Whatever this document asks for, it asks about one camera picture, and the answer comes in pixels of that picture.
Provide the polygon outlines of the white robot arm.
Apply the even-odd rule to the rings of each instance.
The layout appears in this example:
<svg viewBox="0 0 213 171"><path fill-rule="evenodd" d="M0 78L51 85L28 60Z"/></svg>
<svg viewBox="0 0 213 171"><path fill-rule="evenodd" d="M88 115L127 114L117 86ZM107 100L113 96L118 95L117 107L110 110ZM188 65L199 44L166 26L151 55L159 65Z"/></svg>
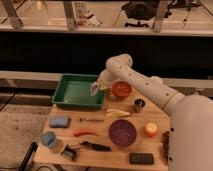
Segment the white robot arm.
<svg viewBox="0 0 213 171"><path fill-rule="evenodd" d="M184 95L136 72L132 64L128 54L109 58L98 87L122 79L170 117L168 171L213 171L213 100Z"/></svg>

